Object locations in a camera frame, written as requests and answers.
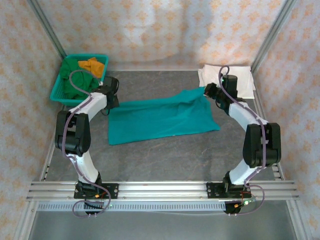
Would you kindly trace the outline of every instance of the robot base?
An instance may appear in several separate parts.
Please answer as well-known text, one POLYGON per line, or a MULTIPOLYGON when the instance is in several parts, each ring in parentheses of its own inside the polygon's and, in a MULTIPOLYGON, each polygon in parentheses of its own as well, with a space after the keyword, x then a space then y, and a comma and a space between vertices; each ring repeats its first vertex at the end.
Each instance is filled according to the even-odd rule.
MULTIPOLYGON (((111 199, 118 198, 119 184, 118 183, 102 183, 100 173, 98 174, 96 185, 99 185, 110 192, 111 199)), ((108 199, 108 194, 96 186, 86 182, 78 181, 75 185, 74 199, 108 199)))
POLYGON ((208 199, 249 199, 252 197, 249 187, 231 183, 229 171, 222 182, 207 182, 206 192, 208 199))

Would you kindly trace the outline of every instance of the green cloth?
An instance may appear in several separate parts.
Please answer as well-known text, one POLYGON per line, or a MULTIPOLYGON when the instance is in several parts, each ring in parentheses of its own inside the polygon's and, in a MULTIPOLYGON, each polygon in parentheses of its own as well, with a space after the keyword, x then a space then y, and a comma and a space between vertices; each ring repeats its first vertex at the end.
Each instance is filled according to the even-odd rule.
MULTIPOLYGON (((60 67, 60 78, 63 79, 63 92, 64 94, 66 94, 68 99, 84 100, 88 97, 87 94, 75 89, 69 81, 69 75, 73 71, 78 69, 83 68, 79 67, 77 59, 63 59, 62 65, 60 67)), ((97 79, 95 79, 92 75, 84 71, 74 73, 72 75, 72 82, 78 88, 85 90, 89 93, 91 93, 93 89, 96 89, 99 86, 97 79)))
POLYGON ((205 88, 184 90, 160 99, 129 101, 110 110, 110 145, 220 130, 205 88))

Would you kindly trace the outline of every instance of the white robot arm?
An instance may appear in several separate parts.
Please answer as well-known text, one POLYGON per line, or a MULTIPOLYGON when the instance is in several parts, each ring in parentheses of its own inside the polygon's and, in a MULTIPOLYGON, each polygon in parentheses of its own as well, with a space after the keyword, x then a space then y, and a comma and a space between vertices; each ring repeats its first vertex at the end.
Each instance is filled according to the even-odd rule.
MULTIPOLYGON (((237 98, 236 76, 223 76, 222 85, 230 95, 238 100, 238 104, 233 103, 221 91, 221 88, 217 87, 214 83, 208 84, 204 93, 208 97, 215 99, 216 102, 220 104, 220 108, 231 118, 235 119, 246 131, 243 145, 243 158, 233 170, 227 172, 223 179, 224 187, 222 190, 220 189, 220 191, 223 191, 224 193, 232 193, 235 190, 239 191, 239 189, 243 189, 245 181, 259 172, 262 168, 263 151, 261 123, 264 125, 267 138, 265 166, 269 167, 280 161, 280 127, 276 123, 269 123, 261 117, 253 116, 248 111, 248 104, 244 102, 243 99, 237 98)), ((62 138, 66 120, 73 111, 78 109, 68 126, 69 128, 75 127, 75 131, 68 130, 66 134, 65 151, 67 156, 73 156, 73 159, 75 159, 73 165, 78 168, 78 184, 76 189, 81 192, 81 195, 85 195, 86 198, 99 192, 99 190, 92 186, 90 182, 97 185, 102 184, 100 174, 94 167, 89 153, 91 143, 89 122, 100 110, 105 109, 106 107, 108 109, 114 108, 119 105, 115 92, 116 90, 112 89, 112 87, 101 86, 98 90, 91 93, 91 99, 88 97, 84 101, 85 103, 90 100, 83 108, 79 109, 79 106, 77 106, 69 111, 60 111, 57 116, 55 145, 57 148, 62 149, 62 138)))

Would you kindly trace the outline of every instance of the plastic basket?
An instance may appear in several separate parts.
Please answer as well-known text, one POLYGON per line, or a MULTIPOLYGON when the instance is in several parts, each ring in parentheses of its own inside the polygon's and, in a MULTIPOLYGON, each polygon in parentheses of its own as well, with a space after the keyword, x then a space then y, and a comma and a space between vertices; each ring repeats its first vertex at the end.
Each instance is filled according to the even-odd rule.
MULTIPOLYGON (((100 81, 104 81, 105 79, 105 75, 106 75, 106 71, 107 71, 107 65, 108 65, 108 56, 107 55, 103 55, 103 54, 71 54, 66 56, 66 58, 71 58, 71 59, 77 59, 78 61, 86 61, 90 58, 96 57, 96 59, 104 64, 104 70, 103 70, 103 74, 102 74, 102 78, 100 81)), ((70 107, 75 107, 77 105, 79 105, 83 100, 79 100, 79 99, 68 99, 67 96, 64 94, 64 80, 60 78, 60 74, 58 75, 58 77, 56 78, 55 84, 53 86, 53 89, 51 91, 50 94, 50 99, 52 101, 55 102, 60 102, 66 106, 70 106, 70 107)))

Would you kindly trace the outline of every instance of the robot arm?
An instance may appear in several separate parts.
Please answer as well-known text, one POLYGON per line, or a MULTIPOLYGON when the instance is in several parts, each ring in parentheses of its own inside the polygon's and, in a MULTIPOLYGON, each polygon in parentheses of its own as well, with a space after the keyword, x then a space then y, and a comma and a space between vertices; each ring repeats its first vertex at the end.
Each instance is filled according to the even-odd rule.
POLYGON ((67 157, 72 157, 72 164, 78 173, 78 183, 76 188, 81 194, 92 196, 99 194, 100 190, 92 186, 91 183, 101 186, 102 180, 98 170, 95 168, 90 153, 91 145, 90 124, 91 119, 103 109, 112 109, 119 106, 116 92, 118 90, 118 80, 111 78, 109 85, 99 86, 80 105, 66 111, 62 110, 57 115, 55 129, 55 146, 62 150, 64 129, 67 119, 72 116, 65 139, 65 153, 67 157))
POLYGON ((216 84, 210 83, 205 88, 205 94, 220 104, 220 108, 227 115, 235 119, 245 130, 245 139, 242 151, 242 160, 236 168, 227 172, 225 182, 230 188, 232 185, 243 185, 245 181, 258 173, 263 166, 262 127, 266 138, 266 163, 269 167, 281 159, 280 126, 269 123, 252 111, 248 104, 237 98, 237 77, 225 75, 222 77, 222 86, 226 92, 238 103, 234 103, 216 84))

